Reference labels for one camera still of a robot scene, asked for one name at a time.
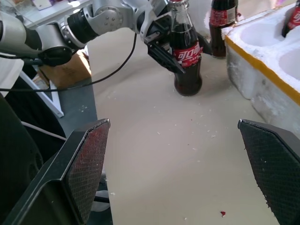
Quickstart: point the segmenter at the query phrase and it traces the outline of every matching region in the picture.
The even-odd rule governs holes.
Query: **beige table surface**
[[[123,62],[133,37],[121,29],[89,44],[93,80]],[[181,97],[138,37],[124,69],[94,85],[97,116],[112,125],[105,171],[114,225],[278,224],[237,129],[241,118],[262,119],[231,85],[225,60],[204,55],[201,74],[200,93]]]

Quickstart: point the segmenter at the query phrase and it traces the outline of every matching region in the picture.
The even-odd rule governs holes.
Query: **white foam packaging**
[[[267,123],[300,137],[300,26],[281,35],[294,6],[262,12],[223,33],[232,83]]]

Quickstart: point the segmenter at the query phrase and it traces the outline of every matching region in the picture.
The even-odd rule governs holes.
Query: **cola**
[[[282,30],[282,36],[286,37],[287,33],[300,25],[300,0],[297,1],[296,7],[291,15],[290,20]]]
[[[175,73],[174,85],[178,93],[192,96],[202,86],[200,75],[201,52],[196,30],[188,14],[188,0],[171,0],[172,27],[170,47],[185,74]]]
[[[236,23],[238,0],[213,0],[210,13],[210,36],[212,56],[217,59],[226,57],[225,42],[221,29]]]

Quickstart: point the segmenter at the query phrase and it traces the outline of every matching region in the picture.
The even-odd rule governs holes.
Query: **bottle neck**
[[[184,32],[193,27],[191,18],[188,13],[188,0],[170,1],[172,25],[171,30],[176,32]]]

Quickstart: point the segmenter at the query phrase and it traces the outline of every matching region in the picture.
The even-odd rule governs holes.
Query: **red speck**
[[[226,215],[226,212],[224,212],[224,211],[220,211],[220,213],[222,214],[222,217],[224,217]]]

